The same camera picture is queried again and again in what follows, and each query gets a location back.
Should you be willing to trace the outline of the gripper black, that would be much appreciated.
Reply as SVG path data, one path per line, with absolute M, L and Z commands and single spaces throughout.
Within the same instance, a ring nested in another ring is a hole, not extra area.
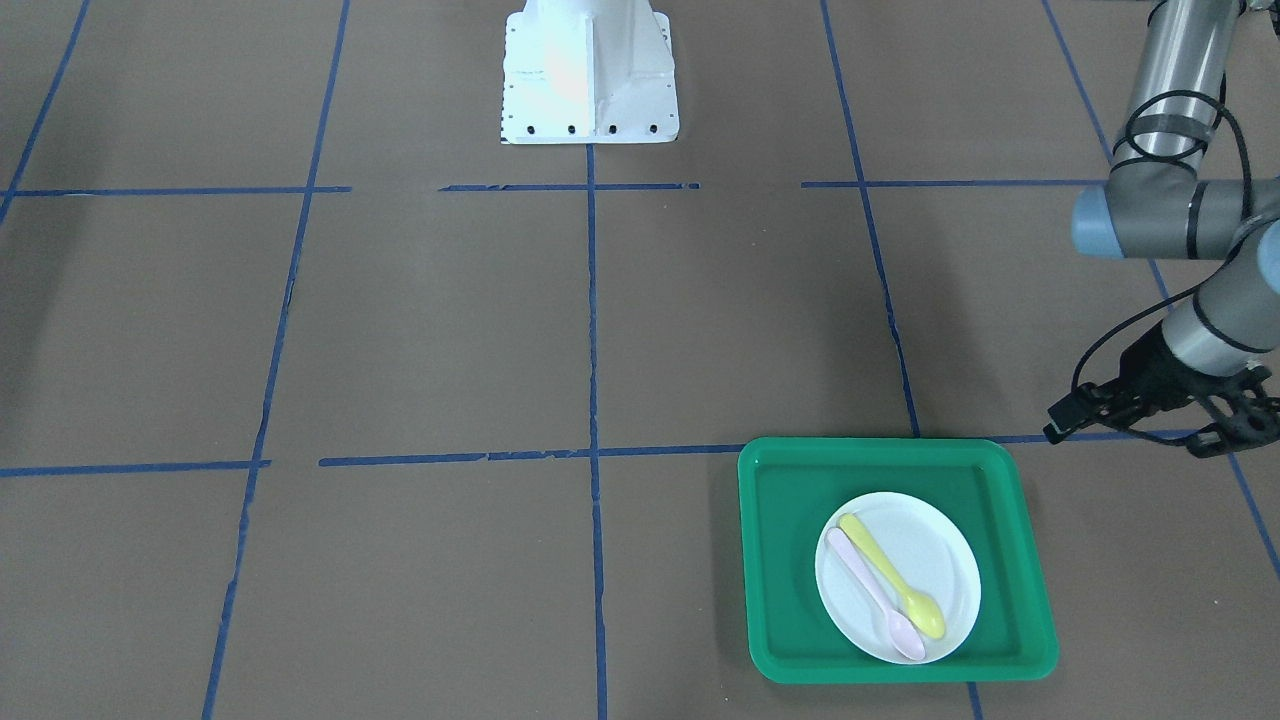
M 1088 427 L 1132 427 L 1225 388 L 1225 379 L 1188 366 L 1171 350 L 1165 323 L 1149 328 L 1121 352 L 1117 375 L 1098 386 L 1078 386 L 1048 409 L 1043 436 L 1060 445 Z

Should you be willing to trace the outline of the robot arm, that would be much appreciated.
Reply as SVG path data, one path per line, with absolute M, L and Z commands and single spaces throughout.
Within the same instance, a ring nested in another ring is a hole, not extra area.
M 1277 397 L 1265 384 L 1277 348 L 1277 182 L 1254 174 L 1226 102 L 1239 19 L 1277 17 L 1275 1 L 1157 1 L 1107 181 L 1071 215 L 1078 252 L 1114 259 L 1215 261 L 1197 286 L 1139 313 L 1156 323 L 1103 383 L 1076 363 L 1048 411 L 1053 445 L 1103 427 L 1196 457 L 1277 441 Z

